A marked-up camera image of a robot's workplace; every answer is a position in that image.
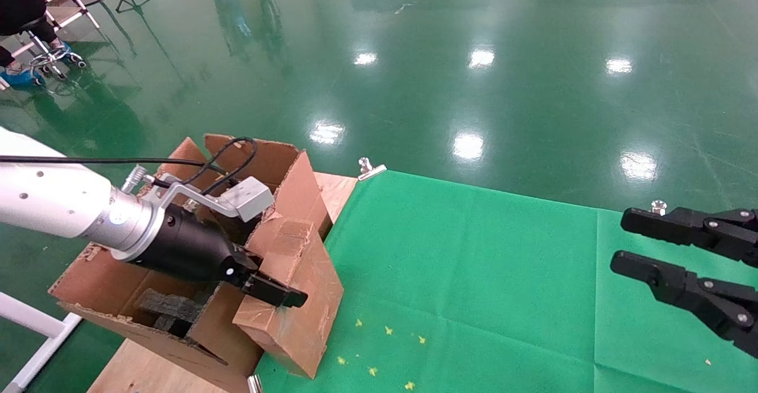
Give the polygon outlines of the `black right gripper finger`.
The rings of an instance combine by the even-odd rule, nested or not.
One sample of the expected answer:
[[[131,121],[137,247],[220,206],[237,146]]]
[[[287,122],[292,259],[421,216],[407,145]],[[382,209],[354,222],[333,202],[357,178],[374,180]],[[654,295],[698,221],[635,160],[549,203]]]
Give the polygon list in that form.
[[[702,278],[683,266],[625,250],[614,253],[610,269],[644,282],[656,301],[692,313],[720,339],[757,358],[757,293],[754,287]]]
[[[666,215],[628,208],[622,229],[669,244],[695,246],[715,255],[757,266],[756,210],[706,213],[677,207]]]

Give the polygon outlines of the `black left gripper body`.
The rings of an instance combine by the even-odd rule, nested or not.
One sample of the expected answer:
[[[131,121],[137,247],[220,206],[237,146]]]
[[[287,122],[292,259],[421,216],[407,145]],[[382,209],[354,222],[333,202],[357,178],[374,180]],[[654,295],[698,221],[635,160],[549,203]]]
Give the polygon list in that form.
[[[252,258],[222,229],[171,204],[157,235],[134,264],[187,282],[228,282],[243,288],[259,274],[262,259]]]

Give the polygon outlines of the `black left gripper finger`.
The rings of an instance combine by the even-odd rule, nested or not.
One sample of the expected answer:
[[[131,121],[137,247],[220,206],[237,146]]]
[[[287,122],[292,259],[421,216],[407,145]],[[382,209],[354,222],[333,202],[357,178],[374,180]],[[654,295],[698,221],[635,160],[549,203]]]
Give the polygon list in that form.
[[[275,307],[301,308],[309,297],[262,272],[249,275],[240,288],[248,296]]]

